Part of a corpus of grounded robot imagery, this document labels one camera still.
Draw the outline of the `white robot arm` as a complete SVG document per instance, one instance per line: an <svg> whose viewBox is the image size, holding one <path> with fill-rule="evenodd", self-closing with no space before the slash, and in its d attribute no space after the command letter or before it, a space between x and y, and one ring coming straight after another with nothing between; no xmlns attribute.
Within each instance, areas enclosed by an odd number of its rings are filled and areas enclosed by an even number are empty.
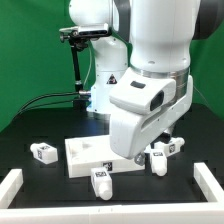
<svg viewBox="0 0 224 224"><path fill-rule="evenodd" d="M93 32L125 30L130 66L109 92L110 147L132 159L169 129L192 103L189 47L209 0L127 0L124 22L115 0L70 0L72 21Z"/></svg>

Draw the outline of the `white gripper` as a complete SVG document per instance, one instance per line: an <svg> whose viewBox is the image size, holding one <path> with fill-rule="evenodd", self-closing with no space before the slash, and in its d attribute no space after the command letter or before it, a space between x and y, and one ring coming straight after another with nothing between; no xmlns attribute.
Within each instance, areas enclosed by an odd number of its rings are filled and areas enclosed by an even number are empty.
<svg viewBox="0 0 224 224"><path fill-rule="evenodd" d="M140 153L188 111L192 102L192 92L193 79L189 76L184 96L175 103L171 103L171 100L150 114L140 115L115 106L109 128L112 151L127 159L136 156L135 163L144 166L146 156Z"/></svg>

